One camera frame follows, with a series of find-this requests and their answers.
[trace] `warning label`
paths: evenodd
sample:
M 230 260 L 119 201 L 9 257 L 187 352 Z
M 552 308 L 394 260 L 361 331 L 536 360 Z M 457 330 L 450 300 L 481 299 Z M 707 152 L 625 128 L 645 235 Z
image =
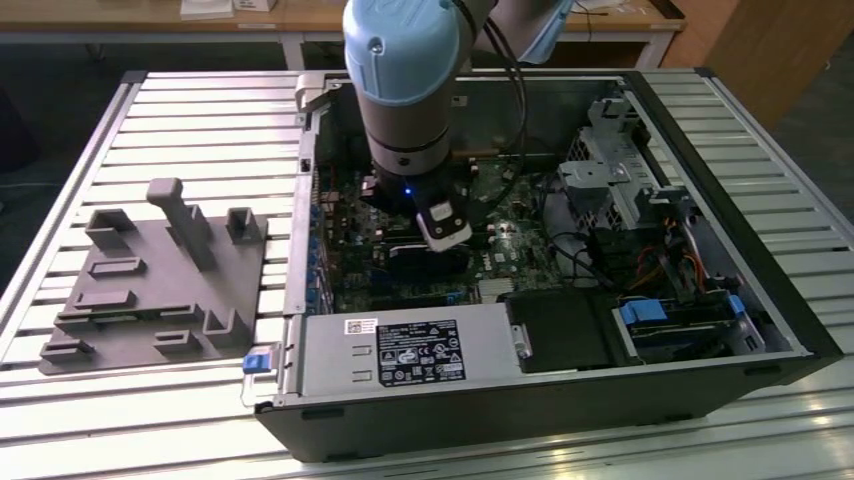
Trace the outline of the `warning label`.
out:
M 457 320 L 378 325 L 377 345 L 385 387 L 466 380 Z

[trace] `wooden cabinet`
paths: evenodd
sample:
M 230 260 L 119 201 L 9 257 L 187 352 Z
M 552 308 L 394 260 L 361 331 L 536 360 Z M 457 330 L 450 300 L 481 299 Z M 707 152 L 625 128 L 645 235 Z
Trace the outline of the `wooden cabinet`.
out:
M 712 68 L 773 128 L 854 29 L 854 1 L 672 1 L 688 27 L 663 66 Z

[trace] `floor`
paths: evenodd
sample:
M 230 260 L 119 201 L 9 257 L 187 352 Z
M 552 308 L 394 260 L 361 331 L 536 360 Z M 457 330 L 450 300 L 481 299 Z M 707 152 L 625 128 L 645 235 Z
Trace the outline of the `floor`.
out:
M 336 53 L 334 49 L 312 47 L 310 66 L 330 68 Z M 82 46 L 0 46 L 0 88 L 42 147 L 38 162 L 0 174 L 0 290 L 15 273 L 123 73 L 286 67 L 274 44 L 118 45 L 106 47 L 106 57 L 93 62 Z M 853 106 L 854 36 L 775 132 L 854 220 Z

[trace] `barcode sticker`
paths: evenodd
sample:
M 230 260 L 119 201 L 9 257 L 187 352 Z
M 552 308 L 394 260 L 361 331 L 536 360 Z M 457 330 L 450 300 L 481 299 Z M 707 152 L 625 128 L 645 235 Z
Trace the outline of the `barcode sticker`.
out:
M 377 333 L 376 318 L 354 318 L 345 322 L 345 335 L 361 335 Z

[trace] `robotic arm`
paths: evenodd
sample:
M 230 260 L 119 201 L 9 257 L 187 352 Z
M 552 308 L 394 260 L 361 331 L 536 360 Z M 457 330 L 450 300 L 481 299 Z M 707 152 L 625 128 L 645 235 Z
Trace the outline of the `robotic arm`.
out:
M 465 242 L 473 233 L 466 199 L 449 173 L 457 73 L 476 45 L 492 47 L 478 39 L 488 18 L 509 33 L 513 52 L 524 52 L 518 60 L 545 62 L 572 4 L 573 0 L 348 4 L 346 60 L 374 158 L 373 202 L 388 211 L 416 214 L 436 251 Z

